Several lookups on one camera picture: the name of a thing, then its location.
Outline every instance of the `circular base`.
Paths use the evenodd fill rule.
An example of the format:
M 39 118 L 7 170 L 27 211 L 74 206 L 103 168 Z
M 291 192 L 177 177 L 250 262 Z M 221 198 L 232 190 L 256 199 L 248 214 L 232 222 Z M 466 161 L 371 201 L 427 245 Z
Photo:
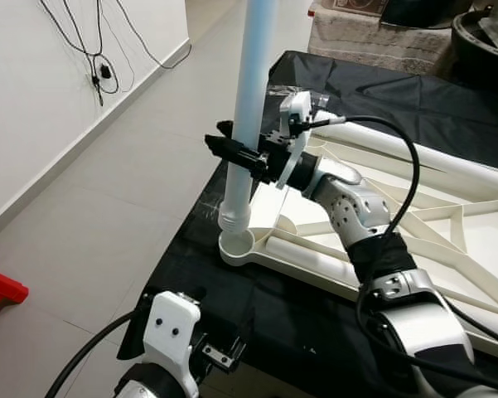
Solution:
M 230 265 L 243 265 L 244 257 L 254 248 L 254 242 L 254 234 L 250 230 L 245 230 L 240 234 L 223 231 L 219 235 L 221 257 Z

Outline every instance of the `black tablecloth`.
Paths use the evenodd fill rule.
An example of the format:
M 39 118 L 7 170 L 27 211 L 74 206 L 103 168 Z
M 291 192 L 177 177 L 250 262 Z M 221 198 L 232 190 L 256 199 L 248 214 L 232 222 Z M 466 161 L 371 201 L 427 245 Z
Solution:
M 384 116 L 403 125 L 416 142 L 498 167 L 498 96 L 435 78 L 287 51 L 269 74 L 262 131 L 278 127 L 278 106 L 290 86 L 330 95 L 327 108 L 332 112 Z M 205 290 L 200 327 L 218 347 L 232 342 L 254 316 L 244 357 L 248 364 L 319 397 L 335 397 L 338 391 L 381 396 L 384 385 L 355 325 L 353 303 L 257 264 L 233 268 L 223 263 L 217 209 L 225 178 L 222 163 L 144 293 Z M 146 320 L 131 322 L 118 358 L 143 352 Z M 498 376 L 498 363 L 481 355 L 478 361 Z

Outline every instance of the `black cable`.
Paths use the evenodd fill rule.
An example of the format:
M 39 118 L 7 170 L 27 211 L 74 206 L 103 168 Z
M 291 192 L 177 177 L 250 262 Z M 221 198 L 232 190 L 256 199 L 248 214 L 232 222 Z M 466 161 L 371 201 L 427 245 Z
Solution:
M 133 86 L 134 86 L 134 79 L 136 78 L 136 75 L 134 74 L 133 66 L 131 65 L 131 61 L 129 60 L 129 57 L 127 56 L 127 53 L 123 49 L 122 43 L 118 39 L 118 36 L 116 36 L 116 33 L 114 33 L 113 27 L 110 25 L 109 19 L 105 16 L 105 14 L 103 12 L 103 4 L 101 5 L 101 17 L 105 20 L 105 23 L 107 24 L 107 27 L 109 28 L 111 34 L 113 35 L 114 40 L 118 43 L 118 47 L 119 47 L 120 51 L 122 52 L 123 57 L 127 61 L 127 65 L 129 66 L 129 69 L 131 70 L 131 73 L 133 74 L 133 78 L 131 79 L 131 84 L 129 85 L 128 89 L 126 89 L 126 90 L 122 89 L 122 93 L 128 93 L 133 88 Z
M 72 42 L 72 40 L 68 37 L 68 35 L 63 30 L 60 23 L 57 21 L 56 16 L 53 14 L 53 12 L 50 10 L 50 8 L 46 5 L 44 0 L 39 0 L 39 3 L 44 7 L 44 9 L 46 10 L 46 13 L 50 16 L 51 20 L 55 23 L 57 30 L 63 36 L 65 41 L 70 45 L 70 47 L 85 55 L 85 58 L 86 58 L 87 62 L 89 63 L 89 67 L 90 67 L 90 75 L 91 75 L 92 84 L 93 84 L 96 92 L 98 93 L 99 103 L 101 106 L 103 106 L 104 100 L 103 100 L 103 96 L 101 93 L 102 92 L 105 94 L 117 93 L 119 91 L 119 81 L 118 81 L 118 75 L 116 73 L 114 65 L 109 60 L 109 58 L 107 58 L 107 56 L 105 56 L 103 54 L 103 33 L 102 33 L 102 28 L 101 28 L 101 9 L 102 9 L 101 0 L 96 0 L 96 28 L 98 31 L 98 40 L 99 40 L 99 49 L 97 52 L 87 51 L 85 42 L 83 41 L 83 37 L 81 35 L 81 31 L 79 29 L 79 26 L 77 25 L 77 21 L 75 20 L 74 13 L 71 11 L 70 5 L 67 2 L 67 0 L 62 0 L 62 3 L 63 3 L 63 6 L 65 7 L 67 14 L 68 14 L 68 17 L 70 18 L 70 21 L 72 22 L 72 26 L 74 27 L 75 34 L 80 42 L 79 46 L 74 44 L 74 42 Z M 114 81 L 116 83 L 116 86 L 113 90 L 106 90 L 100 84 L 101 79 L 98 76 L 98 70 L 96 68 L 96 60 L 98 58 L 103 59 L 108 64 L 109 68 L 111 69 L 111 74 L 114 77 Z
M 496 340 L 498 342 L 498 333 L 497 332 L 494 332 L 490 328 L 484 326 L 482 323 L 479 323 L 478 321 L 476 321 L 475 319 L 473 319 L 472 317 L 470 317 L 468 314 L 464 313 L 463 311 L 461 311 L 460 309 L 458 309 L 457 307 L 455 307 L 452 303 L 450 303 L 449 301 L 447 301 L 447 299 L 445 297 L 444 297 L 444 299 L 446 300 L 446 303 L 449 306 L 449 308 L 459 318 L 464 319 L 466 322 L 468 322 L 474 328 L 479 329 L 480 331 L 484 332 L 485 334 L 487 334 L 488 336 L 490 336 L 491 338 L 493 338 L 494 340 Z
M 396 124 L 390 122 L 387 119 L 379 118 L 377 116 L 350 116 L 346 117 L 346 121 L 350 122 L 374 122 L 378 124 L 383 124 L 391 129 L 393 129 L 401 138 L 403 141 L 405 141 L 405 144 L 409 148 L 410 154 L 411 154 L 411 159 L 413 161 L 413 177 L 411 180 L 411 186 L 409 188 L 409 193 L 407 194 L 407 197 L 405 198 L 404 202 L 402 203 L 402 206 L 399 208 L 398 213 L 394 217 L 394 219 L 390 222 L 388 229 L 385 231 L 383 238 L 385 239 L 386 237 L 389 236 L 394 231 L 394 228 L 398 225 L 402 217 L 404 216 L 405 212 L 408 210 L 410 207 L 411 202 L 413 201 L 414 195 L 418 189 L 418 183 L 419 183 L 419 173 L 420 173 L 420 162 L 419 162 L 419 157 L 418 157 L 418 152 L 416 148 L 414 147 L 413 140 Z M 395 348 L 392 348 L 385 344 L 384 342 L 381 342 L 373 333 L 371 333 L 368 328 L 364 325 L 363 320 L 362 320 L 362 315 L 363 315 L 363 304 L 365 301 L 365 297 L 368 292 L 368 288 L 370 286 L 370 282 L 372 281 L 373 275 L 374 275 L 374 269 L 371 269 L 370 272 L 367 274 L 365 278 L 365 282 L 360 286 L 359 290 L 359 297 L 357 298 L 356 304 L 355 304 L 355 320 L 357 321 L 357 325 L 359 329 L 365 334 L 365 336 L 369 339 L 370 342 L 374 343 L 377 347 L 381 348 L 382 350 L 389 352 L 391 355 L 398 357 L 402 360 L 405 360 L 406 362 L 422 367 L 424 369 L 429 369 L 430 371 L 435 371 L 437 373 L 442 373 L 446 376 L 451 376 L 455 377 L 461 380 L 465 381 L 470 381 L 476 384 L 481 384 L 483 386 L 489 386 L 491 388 L 495 388 L 498 390 L 498 381 L 493 381 L 493 380 L 488 380 L 484 376 L 476 376 L 473 374 L 468 374 L 465 373 L 464 371 L 459 371 L 457 369 L 453 369 L 451 367 L 446 367 L 439 365 L 434 362 L 429 362 L 429 361 L 424 361 L 423 359 L 419 359 L 417 357 L 411 357 L 407 355 L 404 352 L 400 352 L 396 350 Z
M 137 308 L 130 313 L 126 313 L 122 317 L 112 321 L 109 325 L 107 325 L 102 331 L 93 336 L 75 355 L 70 361 L 66 364 L 62 371 L 60 371 L 59 376 L 53 382 L 50 387 L 50 390 L 44 396 L 45 398 L 54 398 L 57 396 L 59 389 L 62 387 L 63 383 L 66 381 L 71 372 L 79 365 L 81 360 L 88 354 L 92 349 L 103 340 L 109 333 L 111 333 L 117 327 L 123 325 L 130 319 L 139 315 L 145 308 Z
M 404 202 L 399 208 L 398 212 L 390 222 L 388 228 L 383 234 L 384 239 L 388 238 L 390 234 L 394 231 L 396 226 L 399 224 L 401 219 L 404 217 L 407 210 L 410 208 L 413 202 L 414 195 L 418 190 L 418 183 L 420 181 L 420 159 L 418 157 L 418 151 L 414 146 L 413 140 L 400 128 L 397 124 L 392 123 L 387 119 L 380 118 L 378 116 L 346 116 L 346 121 L 348 122 L 373 122 L 377 124 L 383 124 L 384 126 L 392 129 L 407 145 L 409 152 L 411 154 L 411 160 L 413 161 L 413 177 L 411 179 L 411 185 L 409 187 L 409 192 L 407 197 L 405 197 Z
M 122 10 L 122 14 L 125 17 L 125 20 L 127 21 L 127 24 L 129 25 L 129 27 L 133 31 L 134 35 L 137 37 L 137 39 L 140 41 L 140 43 L 142 43 L 142 47 L 143 47 L 144 51 L 149 56 L 149 58 L 151 58 L 158 66 L 160 66 L 161 68 L 163 68 L 165 70 L 173 70 L 173 69 L 177 68 L 181 64 L 181 62 L 183 62 L 190 55 L 191 49 L 192 49 L 191 44 L 190 44 L 190 48 L 188 49 L 188 52 L 179 61 L 175 62 L 175 64 L 173 64 L 172 66 L 165 66 L 164 64 L 162 64 L 150 52 L 149 48 L 147 48 L 147 45 L 146 45 L 145 41 L 143 40 L 142 36 L 140 36 L 140 33 L 138 33 L 138 31 L 136 30 L 136 27 L 134 27 L 133 23 L 131 22 L 131 18 L 129 18 L 129 15 L 127 14 L 127 11 L 125 10 L 125 7 L 123 6 L 122 2 L 120 2 L 120 0 L 116 0 L 116 3 L 118 4 L 120 10 Z

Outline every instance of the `plastic tube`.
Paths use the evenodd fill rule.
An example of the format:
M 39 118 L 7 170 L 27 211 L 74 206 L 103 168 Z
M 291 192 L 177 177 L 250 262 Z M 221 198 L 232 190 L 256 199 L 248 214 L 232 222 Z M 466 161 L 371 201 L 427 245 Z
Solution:
M 318 112 L 315 120 L 322 120 L 324 118 L 327 119 L 327 114 L 325 112 Z M 345 123 L 329 125 L 313 129 L 313 134 L 354 143 L 398 158 L 410 159 L 409 151 L 402 140 L 359 124 Z M 493 170 L 479 163 L 457 158 L 422 145 L 416 145 L 416 149 L 422 165 L 458 176 L 476 178 L 483 185 L 498 190 L 498 170 Z
M 271 254 L 283 258 L 292 264 L 299 265 L 308 271 L 327 278 L 356 286 L 357 278 L 351 265 L 318 251 L 296 245 L 276 236 L 270 236 L 265 249 Z
M 258 147 L 276 11 L 276 0 L 249 0 L 247 4 L 232 139 L 251 149 Z M 249 227 L 251 185 L 249 171 L 230 163 L 220 205 L 223 231 L 240 234 Z

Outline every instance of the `black container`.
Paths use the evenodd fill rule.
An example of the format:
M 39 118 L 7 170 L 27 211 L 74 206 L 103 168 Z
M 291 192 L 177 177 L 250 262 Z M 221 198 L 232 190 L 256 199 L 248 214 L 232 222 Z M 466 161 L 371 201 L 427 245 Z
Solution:
M 479 26 L 489 11 L 468 12 L 452 24 L 457 77 L 471 85 L 498 91 L 498 49 Z
M 433 27 L 467 11 L 470 5 L 467 0 L 390 0 L 381 22 L 401 27 Z

